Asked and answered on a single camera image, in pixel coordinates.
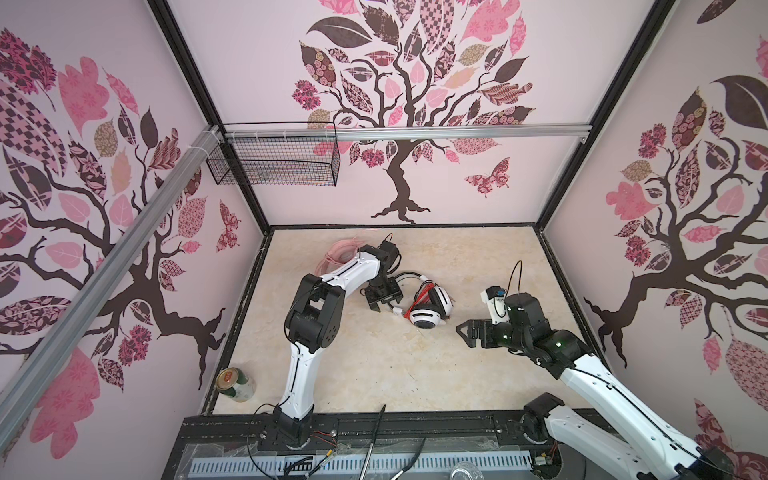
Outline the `white black headphones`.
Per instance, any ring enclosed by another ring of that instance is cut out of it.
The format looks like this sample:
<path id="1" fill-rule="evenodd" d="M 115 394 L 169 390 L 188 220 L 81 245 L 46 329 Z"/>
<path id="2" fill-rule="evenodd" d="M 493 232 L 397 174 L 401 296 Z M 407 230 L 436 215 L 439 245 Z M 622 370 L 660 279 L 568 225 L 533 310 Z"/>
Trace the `white black headphones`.
<path id="1" fill-rule="evenodd" d="M 394 276 L 398 283 L 405 280 L 419 280 L 420 285 L 414 294 L 411 305 L 403 309 L 399 305 L 391 307 L 391 311 L 419 329 L 433 329 L 445 325 L 451 317 L 454 302 L 447 290 L 416 272 L 402 272 Z"/>

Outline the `pink headphones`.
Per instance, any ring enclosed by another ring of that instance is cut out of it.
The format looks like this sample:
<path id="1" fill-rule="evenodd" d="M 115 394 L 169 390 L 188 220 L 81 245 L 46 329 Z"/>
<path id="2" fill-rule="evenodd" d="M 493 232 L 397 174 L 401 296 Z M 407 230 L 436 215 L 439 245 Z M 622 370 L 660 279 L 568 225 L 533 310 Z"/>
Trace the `pink headphones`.
<path id="1" fill-rule="evenodd" d="M 314 270 L 316 276 L 332 272 L 352 260 L 365 242 L 356 237 L 336 241 L 323 255 Z"/>

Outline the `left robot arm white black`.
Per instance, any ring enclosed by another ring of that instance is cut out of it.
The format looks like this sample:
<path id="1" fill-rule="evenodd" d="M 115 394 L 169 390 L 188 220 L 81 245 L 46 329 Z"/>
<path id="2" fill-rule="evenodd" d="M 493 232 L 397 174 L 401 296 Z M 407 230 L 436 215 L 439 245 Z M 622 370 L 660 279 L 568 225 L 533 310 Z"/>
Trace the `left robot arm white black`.
<path id="1" fill-rule="evenodd" d="M 393 277 L 400 259 L 396 244 L 385 239 L 377 246 L 360 247 L 329 273 L 302 278 L 284 322 L 291 359 L 285 390 L 273 413 L 277 431 L 288 445 L 302 447 L 310 439 L 322 354 L 340 331 L 346 299 L 360 293 L 375 312 L 400 301 L 402 290 Z"/>

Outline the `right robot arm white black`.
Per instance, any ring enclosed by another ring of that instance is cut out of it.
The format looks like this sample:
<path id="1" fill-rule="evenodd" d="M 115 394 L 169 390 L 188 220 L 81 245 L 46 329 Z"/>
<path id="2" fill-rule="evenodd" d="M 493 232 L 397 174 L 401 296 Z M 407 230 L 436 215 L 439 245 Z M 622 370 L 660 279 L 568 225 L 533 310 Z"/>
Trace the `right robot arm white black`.
<path id="1" fill-rule="evenodd" d="M 701 447 L 623 385 L 576 334 L 554 329 L 529 293 L 484 291 L 490 318 L 456 327 L 470 348 L 504 348 L 524 356 L 579 394 L 611 426 L 593 424 L 559 397 L 527 403 L 517 430 L 532 443 L 566 444 L 616 479 L 733 479 L 735 468 L 716 447 Z"/>

